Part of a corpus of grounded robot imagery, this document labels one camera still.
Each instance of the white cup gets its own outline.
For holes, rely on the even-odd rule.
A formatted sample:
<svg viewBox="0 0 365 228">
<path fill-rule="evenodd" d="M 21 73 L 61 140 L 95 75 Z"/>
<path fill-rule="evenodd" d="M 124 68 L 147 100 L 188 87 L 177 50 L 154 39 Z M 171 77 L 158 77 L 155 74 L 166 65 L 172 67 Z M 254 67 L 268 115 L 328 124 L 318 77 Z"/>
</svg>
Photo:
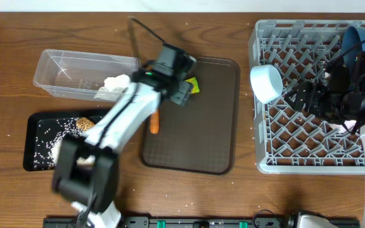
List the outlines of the white cup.
<svg viewBox="0 0 365 228">
<path fill-rule="evenodd" d="M 250 82 L 256 98 L 264 104 L 274 101 L 283 92 L 281 76 L 272 65 L 254 66 L 250 72 Z"/>
</svg>

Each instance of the yellow object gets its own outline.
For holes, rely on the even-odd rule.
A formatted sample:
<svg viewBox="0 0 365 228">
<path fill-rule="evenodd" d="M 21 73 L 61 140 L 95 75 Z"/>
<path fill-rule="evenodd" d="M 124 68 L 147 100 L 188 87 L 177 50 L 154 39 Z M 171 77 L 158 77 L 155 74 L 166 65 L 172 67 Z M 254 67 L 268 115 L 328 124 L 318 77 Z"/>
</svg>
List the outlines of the yellow object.
<svg viewBox="0 0 365 228">
<path fill-rule="evenodd" d="M 198 82 L 196 81 L 195 77 L 187 79 L 185 81 L 191 83 L 194 86 L 194 88 L 191 90 L 192 94 L 200 92 L 200 87 L 198 86 Z"/>
</svg>

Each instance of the green connector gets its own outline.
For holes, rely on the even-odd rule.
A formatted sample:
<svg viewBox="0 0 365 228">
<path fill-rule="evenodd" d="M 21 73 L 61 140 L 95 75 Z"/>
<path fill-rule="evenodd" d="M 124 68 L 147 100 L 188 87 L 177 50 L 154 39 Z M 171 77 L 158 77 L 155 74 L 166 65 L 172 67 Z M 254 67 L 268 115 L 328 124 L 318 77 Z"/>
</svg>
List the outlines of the green connector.
<svg viewBox="0 0 365 228">
<path fill-rule="evenodd" d="M 248 226 L 247 222 L 239 222 L 239 228 L 247 228 L 247 226 Z"/>
<path fill-rule="evenodd" d="M 165 228 L 165 221 L 157 221 L 157 228 Z"/>
</svg>

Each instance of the small carrot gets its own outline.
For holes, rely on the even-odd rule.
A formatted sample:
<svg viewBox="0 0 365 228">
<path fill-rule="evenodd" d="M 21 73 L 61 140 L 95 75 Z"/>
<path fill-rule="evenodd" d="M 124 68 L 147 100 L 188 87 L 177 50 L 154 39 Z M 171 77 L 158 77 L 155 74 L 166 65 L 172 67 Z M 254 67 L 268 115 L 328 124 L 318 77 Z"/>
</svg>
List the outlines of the small carrot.
<svg viewBox="0 0 365 228">
<path fill-rule="evenodd" d="M 158 110 L 156 110 L 156 112 L 151 114 L 151 117 L 150 117 L 150 132 L 152 134 L 157 134 L 159 128 L 160 128 L 160 117 L 158 114 Z"/>
</svg>

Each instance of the brown tray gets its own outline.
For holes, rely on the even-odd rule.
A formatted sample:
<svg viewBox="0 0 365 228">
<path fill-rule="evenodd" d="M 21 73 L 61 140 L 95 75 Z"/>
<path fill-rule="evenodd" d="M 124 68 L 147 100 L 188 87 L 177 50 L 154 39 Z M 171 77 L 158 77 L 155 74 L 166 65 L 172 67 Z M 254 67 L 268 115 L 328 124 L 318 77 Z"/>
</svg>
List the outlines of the brown tray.
<svg viewBox="0 0 365 228">
<path fill-rule="evenodd" d="M 200 92 L 185 106 L 164 102 L 160 130 L 146 121 L 141 159 L 150 167 L 221 175 L 234 163 L 240 68 L 231 60 L 197 58 Z"/>
</svg>

